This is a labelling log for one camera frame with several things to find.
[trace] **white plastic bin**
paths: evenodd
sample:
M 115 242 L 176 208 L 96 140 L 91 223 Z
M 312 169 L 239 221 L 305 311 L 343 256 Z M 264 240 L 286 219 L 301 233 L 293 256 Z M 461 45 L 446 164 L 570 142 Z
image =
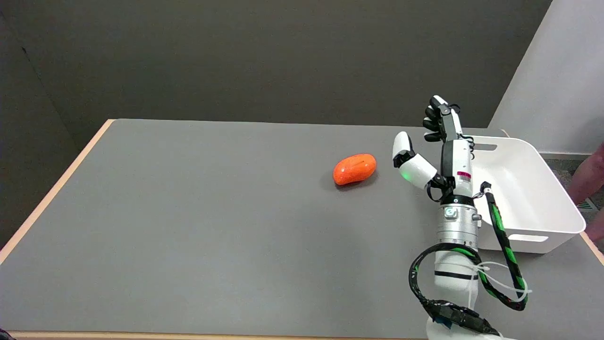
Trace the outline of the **white plastic bin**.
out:
M 506 234 L 515 252 L 547 253 L 585 229 L 585 220 L 541 155 L 514 138 L 474 136 L 472 184 L 492 184 Z M 485 198 L 475 200 L 483 216 L 480 249 L 501 250 Z

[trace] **black and green cable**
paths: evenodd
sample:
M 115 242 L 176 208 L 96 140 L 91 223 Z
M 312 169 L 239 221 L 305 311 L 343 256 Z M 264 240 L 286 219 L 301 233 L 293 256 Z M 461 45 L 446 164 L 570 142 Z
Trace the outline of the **black and green cable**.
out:
M 510 241 L 506 235 L 506 231 L 501 220 L 499 208 L 497 207 L 495 197 L 491 193 L 490 188 L 490 183 L 484 182 L 480 186 L 480 192 L 481 194 L 484 194 L 486 196 L 487 203 L 489 205 L 489 214 L 491 222 L 493 224 L 493 229 L 495 231 L 495 235 L 497 236 L 497 240 L 501 246 L 501 250 L 503 251 L 507 266 L 509 267 L 514 288 L 518 290 L 524 290 L 524 280 L 522 278 L 520 268 L 518 267 L 516 256 L 514 256 L 512 248 L 510 247 Z M 411 263 L 411 267 L 409 268 L 409 286 L 411 288 L 411 291 L 421 302 L 423 308 L 426 310 L 426 312 L 428 312 L 428 315 L 435 321 L 439 321 L 444 324 L 454 323 L 478 333 L 498 335 L 499 333 L 497 332 L 497 330 L 495 330 L 489 324 L 488 321 L 483 318 L 480 318 L 479 314 L 473 311 L 472 309 L 459 306 L 445 300 L 430 300 L 422 295 L 419 286 L 417 285 L 417 273 L 419 271 L 420 263 L 428 254 L 444 250 L 461 253 L 468 257 L 474 265 L 479 265 L 483 262 L 478 252 L 473 248 L 456 243 L 435 244 L 434 246 L 424 250 Z M 529 300 L 528 296 L 525 296 L 525 298 L 519 302 L 512 301 L 505 294 L 501 293 L 499 290 L 494 288 L 494 286 L 489 281 L 488 277 L 483 272 L 478 272 L 478 276 L 480 277 L 480 281 L 482 282 L 484 289 L 491 296 L 498 299 L 504 305 L 510 307 L 511 309 L 524 310 Z M 516 293 L 519 298 L 522 297 L 522 293 Z

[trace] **orange object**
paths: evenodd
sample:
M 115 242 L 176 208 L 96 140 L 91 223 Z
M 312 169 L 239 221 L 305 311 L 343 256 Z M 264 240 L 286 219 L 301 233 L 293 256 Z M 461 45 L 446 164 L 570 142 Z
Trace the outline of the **orange object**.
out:
M 344 158 L 333 169 L 333 181 L 337 185 L 364 181 L 376 170 L 376 159 L 370 154 L 358 154 Z

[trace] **gray table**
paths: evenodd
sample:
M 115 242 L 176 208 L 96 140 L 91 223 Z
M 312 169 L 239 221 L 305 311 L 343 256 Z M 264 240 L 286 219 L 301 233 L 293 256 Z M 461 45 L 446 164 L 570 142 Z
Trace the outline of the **gray table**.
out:
M 437 206 L 391 166 L 402 129 L 117 120 L 3 250 L 0 325 L 424 338 L 406 276 L 435 242 Z M 440 145 L 404 129 L 437 164 Z M 333 166 L 362 152 L 377 173 L 338 189 Z M 527 310 L 482 290 L 478 311 L 518 339 L 602 338 L 604 270 L 581 237 L 517 257 L 535 290 Z M 426 294 L 432 270 L 426 260 Z

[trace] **gray wall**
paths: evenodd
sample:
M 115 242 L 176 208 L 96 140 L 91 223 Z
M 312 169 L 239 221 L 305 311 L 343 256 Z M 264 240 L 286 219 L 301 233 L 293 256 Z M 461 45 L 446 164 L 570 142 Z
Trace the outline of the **gray wall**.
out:
M 551 0 L 0 5 L 78 147 L 107 118 L 486 127 Z
M 36 73 L 0 17 L 0 247 L 77 156 Z
M 604 141 L 602 13 L 602 0 L 552 3 L 491 127 L 557 157 L 598 148 Z

